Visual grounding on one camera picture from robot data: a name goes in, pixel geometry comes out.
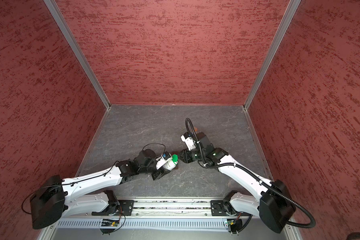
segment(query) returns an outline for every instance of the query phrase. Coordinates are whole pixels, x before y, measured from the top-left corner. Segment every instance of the bottle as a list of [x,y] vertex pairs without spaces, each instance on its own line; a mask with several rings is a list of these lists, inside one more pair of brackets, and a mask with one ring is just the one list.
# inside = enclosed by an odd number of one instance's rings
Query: bottle
[[171,171],[172,169],[174,169],[177,165],[177,159],[178,156],[176,154],[172,155],[172,160],[169,160],[166,164],[163,165],[163,168]]

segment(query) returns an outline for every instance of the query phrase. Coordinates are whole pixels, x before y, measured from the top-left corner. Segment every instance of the marble-patterned floor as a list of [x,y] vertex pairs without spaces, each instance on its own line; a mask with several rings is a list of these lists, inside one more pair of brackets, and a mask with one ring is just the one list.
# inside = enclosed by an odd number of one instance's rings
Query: marble-patterned floor
[[[238,162],[264,176],[263,166],[240,106],[127,106],[113,105],[81,175],[108,168],[116,160],[134,159],[142,147],[160,142],[167,150],[186,148],[180,137],[185,118],[204,132],[214,147],[228,151]],[[162,146],[151,145],[156,153]],[[237,182],[197,162],[179,161],[159,180],[139,175],[135,180],[111,188],[123,197],[224,197],[231,190],[246,193]]]

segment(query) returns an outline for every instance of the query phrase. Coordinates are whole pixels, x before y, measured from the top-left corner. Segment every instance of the green cap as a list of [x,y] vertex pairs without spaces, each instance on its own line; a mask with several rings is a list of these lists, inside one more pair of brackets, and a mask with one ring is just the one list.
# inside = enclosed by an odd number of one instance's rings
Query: green cap
[[173,154],[173,155],[172,155],[172,161],[173,161],[174,163],[177,163],[177,159],[178,159],[178,156],[177,156],[176,154]]

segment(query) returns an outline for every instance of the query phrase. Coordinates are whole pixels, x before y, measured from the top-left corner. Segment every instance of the red side wall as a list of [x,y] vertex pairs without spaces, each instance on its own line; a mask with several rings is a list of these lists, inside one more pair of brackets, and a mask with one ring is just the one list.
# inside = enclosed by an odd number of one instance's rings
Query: red side wall
[[104,111],[43,1],[0,1],[0,240],[37,236],[22,200],[76,173]]
[[302,1],[250,116],[273,176],[317,219],[304,239],[360,232],[360,1]]
[[243,104],[289,0],[57,0],[114,104]]

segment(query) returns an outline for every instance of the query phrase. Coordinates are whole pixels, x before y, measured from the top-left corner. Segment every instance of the textured red wall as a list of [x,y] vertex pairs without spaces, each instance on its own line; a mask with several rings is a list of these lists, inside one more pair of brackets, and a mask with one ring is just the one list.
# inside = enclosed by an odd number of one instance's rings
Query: textured red wall
[[273,176],[317,219],[304,239],[360,232],[360,1],[302,1],[250,116]]
[[289,0],[56,0],[111,103],[243,104]]
[[0,240],[36,237],[22,200],[76,173],[104,111],[43,1],[0,1]]

